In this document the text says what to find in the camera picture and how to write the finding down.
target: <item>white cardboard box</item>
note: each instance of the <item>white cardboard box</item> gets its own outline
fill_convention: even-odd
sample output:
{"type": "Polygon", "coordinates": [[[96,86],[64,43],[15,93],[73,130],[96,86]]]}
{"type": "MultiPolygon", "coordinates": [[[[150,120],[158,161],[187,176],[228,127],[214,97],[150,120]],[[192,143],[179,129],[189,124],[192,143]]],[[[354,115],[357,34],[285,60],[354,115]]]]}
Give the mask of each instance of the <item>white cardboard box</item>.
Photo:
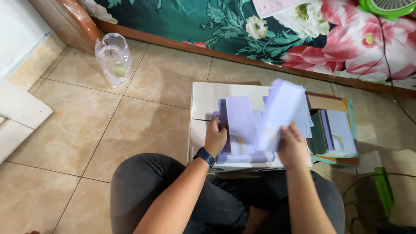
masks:
{"type": "MultiPolygon", "coordinates": [[[[231,85],[207,82],[194,82],[192,85],[191,114],[188,138],[188,163],[199,148],[204,146],[205,133],[214,111],[218,111],[218,100],[229,96],[250,97],[251,110],[263,110],[263,96],[269,95],[268,86],[257,85],[231,85]]],[[[312,166],[309,153],[308,166],[312,166]]],[[[260,171],[284,169],[277,153],[273,162],[254,163],[222,163],[214,164],[210,172],[230,172],[235,170],[260,171]]]]}

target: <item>dark jeans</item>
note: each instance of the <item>dark jeans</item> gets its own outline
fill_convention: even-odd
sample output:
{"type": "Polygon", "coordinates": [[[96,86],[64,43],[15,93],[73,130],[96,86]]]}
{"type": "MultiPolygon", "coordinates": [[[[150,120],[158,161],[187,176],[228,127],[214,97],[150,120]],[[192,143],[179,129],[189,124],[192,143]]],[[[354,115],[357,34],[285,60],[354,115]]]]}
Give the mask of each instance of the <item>dark jeans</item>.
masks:
{"type": "MultiPolygon", "coordinates": [[[[131,234],[152,202],[179,177],[185,166],[162,154],[138,154],[122,162],[111,181],[110,214],[114,234],[131,234]]],[[[333,183],[311,172],[322,206],[337,234],[344,233],[344,204],[333,183]]],[[[286,174],[271,172],[254,179],[205,182],[183,233],[241,233],[249,205],[271,211],[258,233],[290,231],[286,174]]]]}

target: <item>hand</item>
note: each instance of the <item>hand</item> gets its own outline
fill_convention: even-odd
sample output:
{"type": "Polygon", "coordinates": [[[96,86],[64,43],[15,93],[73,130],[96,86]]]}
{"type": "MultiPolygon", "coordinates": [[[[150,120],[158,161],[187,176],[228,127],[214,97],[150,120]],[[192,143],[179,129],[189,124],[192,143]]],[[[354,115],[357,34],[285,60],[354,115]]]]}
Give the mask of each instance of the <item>hand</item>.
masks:
{"type": "Polygon", "coordinates": [[[218,115],[212,119],[205,135],[204,148],[214,158],[217,157],[227,142],[227,130],[224,127],[221,131],[218,129],[219,119],[220,117],[218,115]]]}
{"type": "Polygon", "coordinates": [[[307,168],[305,161],[307,146],[296,124],[291,123],[289,127],[283,126],[281,135],[278,153],[285,170],[307,168]]]}

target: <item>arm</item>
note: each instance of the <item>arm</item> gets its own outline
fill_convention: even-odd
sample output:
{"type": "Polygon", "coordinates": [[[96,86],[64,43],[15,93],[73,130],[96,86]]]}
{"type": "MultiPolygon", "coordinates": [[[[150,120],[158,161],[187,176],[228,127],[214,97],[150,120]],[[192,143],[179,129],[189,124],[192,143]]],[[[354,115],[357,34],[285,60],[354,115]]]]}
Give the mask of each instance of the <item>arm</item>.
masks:
{"type": "Polygon", "coordinates": [[[306,166],[305,140],[295,124],[282,128],[279,157],[286,168],[290,225],[293,234],[336,234],[306,166]]]}
{"type": "MultiPolygon", "coordinates": [[[[218,130],[216,116],[208,126],[205,150],[216,157],[227,141],[227,130],[218,130]]],[[[181,234],[191,216],[209,164],[196,158],[183,173],[152,203],[138,224],[134,234],[181,234]]]]}

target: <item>wooden bed frame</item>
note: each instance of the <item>wooden bed frame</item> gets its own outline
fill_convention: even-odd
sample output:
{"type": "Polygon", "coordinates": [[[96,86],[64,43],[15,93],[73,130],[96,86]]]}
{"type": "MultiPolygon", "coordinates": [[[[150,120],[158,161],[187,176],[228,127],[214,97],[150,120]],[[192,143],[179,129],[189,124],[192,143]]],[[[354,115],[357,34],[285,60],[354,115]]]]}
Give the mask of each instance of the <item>wooden bed frame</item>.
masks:
{"type": "Polygon", "coordinates": [[[246,57],[231,55],[224,52],[202,48],[183,42],[178,42],[168,38],[156,36],[153,34],[137,31],[131,28],[123,27],[108,23],[96,18],[92,18],[76,2],[76,0],[30,0],[45,20],[51,25],[52,29],[67,45],[90,54],[94,54],[94,45],[101,36],[98,29],[103,32],[116,32],[124,37],[134,40],[149,42],[156,45],[162,45],[178,50],[189,51],[201,55],[208,55],[220,59],[234,62],[240,62],[257,67],[264,67],[279,72],[286,72],[303,77],[317,80],[328,81],[339,85],[345,85],[362,90],[375,91],[384,94],[393,94],[397,96],[416,98],[416,90],[405,89],[401,87],[391,87],[357,79],[349,79],[334,75],[327,75],[317,72],[305,71],[297,68],[276,65],[268,62],[262,62],[246,57]]]}

